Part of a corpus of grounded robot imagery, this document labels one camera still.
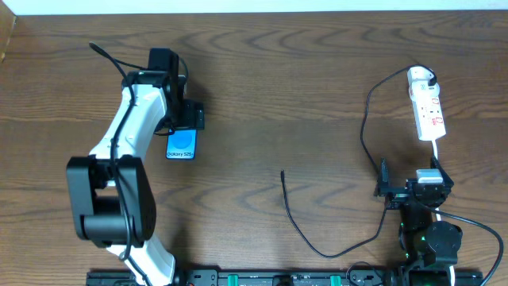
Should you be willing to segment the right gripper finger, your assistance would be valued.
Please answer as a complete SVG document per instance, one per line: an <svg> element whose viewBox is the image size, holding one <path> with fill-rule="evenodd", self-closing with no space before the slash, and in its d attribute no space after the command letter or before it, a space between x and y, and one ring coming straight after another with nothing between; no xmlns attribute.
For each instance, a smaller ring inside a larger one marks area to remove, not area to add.
<svg viewBox="0 0 508 286"><path fill-rule="evenodd" d="M447 185L447 186L453 185L453 180L450 178L448 173L443 169L443 167L441 166L441 163L439 162L439 160L436 157L431 157L430 166L431 166L431 168L437 169L440 172L440 174L443 178L444 185Z"/></svg>
<svg viewBox="0 0 508 286"><path fill-rule="evenodd" d="M387 166L387 160L382 157L379 166L378 179L376 189L382 191L390 187L390 176Z"/></svg>

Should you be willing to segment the blue screen Galaxy smartphone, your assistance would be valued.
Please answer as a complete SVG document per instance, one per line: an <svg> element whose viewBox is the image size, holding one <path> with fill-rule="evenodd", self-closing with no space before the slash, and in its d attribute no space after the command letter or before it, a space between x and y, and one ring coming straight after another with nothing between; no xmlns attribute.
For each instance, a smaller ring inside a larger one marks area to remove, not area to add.
<svg viewBox="0 0 508 286"><path fill-rule="evenodd" d="M175 131L167 138L166 158L169 160L193 160L196 144L196 130Z"/></svg>

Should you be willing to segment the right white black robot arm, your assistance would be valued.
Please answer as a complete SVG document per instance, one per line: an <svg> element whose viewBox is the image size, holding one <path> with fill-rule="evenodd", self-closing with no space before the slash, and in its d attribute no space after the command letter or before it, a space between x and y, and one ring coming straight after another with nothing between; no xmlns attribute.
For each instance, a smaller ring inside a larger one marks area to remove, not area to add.
<svg viewBox="0 0 508 286"><path fill-rule="evenodd" d="M438 159L418 169L403 187L391 185L387 160L380 161L375 194L388 210L399 211L398 239L406 261L392 269L386 285L454 285L463 231L457 225L434 218L448 198L454 182Z"/></svg>

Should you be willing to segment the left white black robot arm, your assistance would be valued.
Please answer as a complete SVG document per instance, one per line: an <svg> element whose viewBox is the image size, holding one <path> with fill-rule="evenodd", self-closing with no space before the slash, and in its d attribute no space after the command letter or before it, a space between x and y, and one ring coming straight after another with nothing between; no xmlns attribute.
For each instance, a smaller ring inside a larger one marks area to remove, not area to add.
<svg viewBox="0 0 508 286"><path fill-rule="evenodd" d="M187 285L187 275L155 234L156 201L144 168L155 136L167 138L167 158L192 160L204 108L187 99L185 62L169 48L151 48L145 67L114 58L122 76L121 105L100 142L66 167L77 236L117 256L125 270L91 270L88 285Z"/></svg>

